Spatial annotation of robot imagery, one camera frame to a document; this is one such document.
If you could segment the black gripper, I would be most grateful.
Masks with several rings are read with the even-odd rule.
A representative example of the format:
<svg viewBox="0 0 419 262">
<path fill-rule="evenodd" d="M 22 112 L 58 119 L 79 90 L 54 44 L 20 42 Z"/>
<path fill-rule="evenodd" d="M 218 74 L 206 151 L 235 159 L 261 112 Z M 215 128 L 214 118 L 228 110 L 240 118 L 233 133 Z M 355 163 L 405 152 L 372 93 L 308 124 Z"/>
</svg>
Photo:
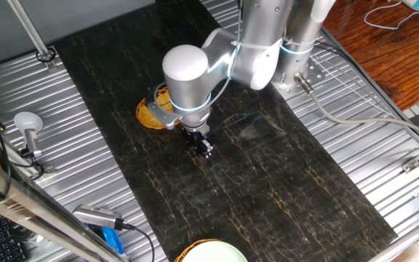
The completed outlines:
<svg viewBox="0 0 419 262">
<path fill-rule="evenodd" d="M 180 134 L 185 138 L 186 142 L 192 146 L 196 155 L 204 156 L 205 158 L 209 158 L 212 155 L 213 146 L 200 131 L 189 131 L 184 127 L 181 127 Z"/>
</svg>

